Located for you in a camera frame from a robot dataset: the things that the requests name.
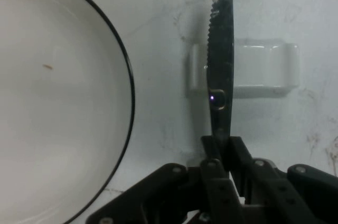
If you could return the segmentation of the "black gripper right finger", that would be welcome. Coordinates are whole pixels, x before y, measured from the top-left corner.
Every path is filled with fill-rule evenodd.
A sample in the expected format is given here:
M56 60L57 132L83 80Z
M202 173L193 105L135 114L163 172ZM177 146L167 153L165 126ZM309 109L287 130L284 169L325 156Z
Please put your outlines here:
M229 139L229 171L246 203L273 207L286 223L337 223L337 177L305 164L282 172Z

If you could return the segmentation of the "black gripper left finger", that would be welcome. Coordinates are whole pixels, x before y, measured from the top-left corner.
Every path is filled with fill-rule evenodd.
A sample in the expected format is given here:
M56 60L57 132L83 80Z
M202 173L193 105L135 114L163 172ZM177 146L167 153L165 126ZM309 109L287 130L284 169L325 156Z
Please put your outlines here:
M86 223L245 223L245 215L229 179L240 171L246 147L240 137L219 144L202 138L207 158L199 166L165 164L91 214Z

